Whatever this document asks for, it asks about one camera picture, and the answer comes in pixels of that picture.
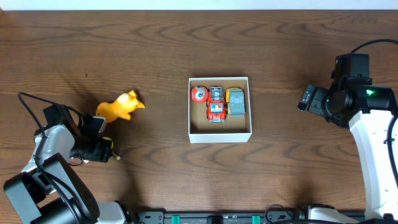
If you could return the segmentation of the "cream pellet drum toy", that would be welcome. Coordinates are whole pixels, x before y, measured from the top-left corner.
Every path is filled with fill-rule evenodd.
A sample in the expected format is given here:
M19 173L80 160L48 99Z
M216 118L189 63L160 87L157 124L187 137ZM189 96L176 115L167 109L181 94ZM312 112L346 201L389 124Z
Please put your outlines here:
M111 150L112 150L112 155L113 157L115 157L116 160L120 161L121 157L119 155L117 155L114 151L113 151L113 147L114 147L114 143L113 140L109 137L103 137L103 139L109 141L111 143Z

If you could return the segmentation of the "yellow grey toy truck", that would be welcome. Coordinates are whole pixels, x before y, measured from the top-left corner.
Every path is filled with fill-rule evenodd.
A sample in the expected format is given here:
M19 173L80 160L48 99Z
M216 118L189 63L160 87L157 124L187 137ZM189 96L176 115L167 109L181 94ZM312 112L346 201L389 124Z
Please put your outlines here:
M230 116L244 116L245 110L245 97L243 89L241 88L228 88L226 90L226 111Z

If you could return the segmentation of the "red toy fire truck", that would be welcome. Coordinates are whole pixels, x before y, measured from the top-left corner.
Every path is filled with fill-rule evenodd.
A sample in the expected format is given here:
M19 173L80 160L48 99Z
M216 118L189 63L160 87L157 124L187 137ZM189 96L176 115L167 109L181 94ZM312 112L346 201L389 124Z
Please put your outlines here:
M221 86L212 86L206 101L206 118L209 123L223 123L226 120L226 108Z

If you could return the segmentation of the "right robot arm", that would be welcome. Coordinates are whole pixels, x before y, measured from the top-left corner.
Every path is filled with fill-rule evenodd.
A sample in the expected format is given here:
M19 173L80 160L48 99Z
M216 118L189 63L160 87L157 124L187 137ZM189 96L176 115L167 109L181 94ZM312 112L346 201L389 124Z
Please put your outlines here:
M297 106L348 128L358 148L366 223L397 223L397 102L391 88L308 85Z

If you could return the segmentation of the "orange rubber animal toy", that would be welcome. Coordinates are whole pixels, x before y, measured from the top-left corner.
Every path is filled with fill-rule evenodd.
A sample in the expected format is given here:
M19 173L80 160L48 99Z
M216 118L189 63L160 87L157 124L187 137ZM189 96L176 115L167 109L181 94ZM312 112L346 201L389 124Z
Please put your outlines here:
M133 111L145 108L143 102L137 98L134 90L123 93L113 103L100 103L96 109L96 115L104 117L107 123L116 121L118 118L130 120Z

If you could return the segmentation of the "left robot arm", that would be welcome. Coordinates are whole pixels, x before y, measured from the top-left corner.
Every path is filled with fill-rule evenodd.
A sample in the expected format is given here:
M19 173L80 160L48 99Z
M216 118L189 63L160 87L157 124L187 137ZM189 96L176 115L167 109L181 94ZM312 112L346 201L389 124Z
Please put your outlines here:
M130 223L119 202L97 202L70 164L108 161L112 142L98 136L105 118L81 114L75 123L71 111L59 104L44 109L47 125L34 135L32 157L4 192L23 223Z

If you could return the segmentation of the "red ball toy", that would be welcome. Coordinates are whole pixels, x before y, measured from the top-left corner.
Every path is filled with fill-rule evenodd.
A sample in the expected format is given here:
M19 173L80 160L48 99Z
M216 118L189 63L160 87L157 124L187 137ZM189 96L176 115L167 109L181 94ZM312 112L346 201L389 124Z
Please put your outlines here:
M190 97L195 103L204 103L208 98L208 89L203 85L196 85L190 91Z

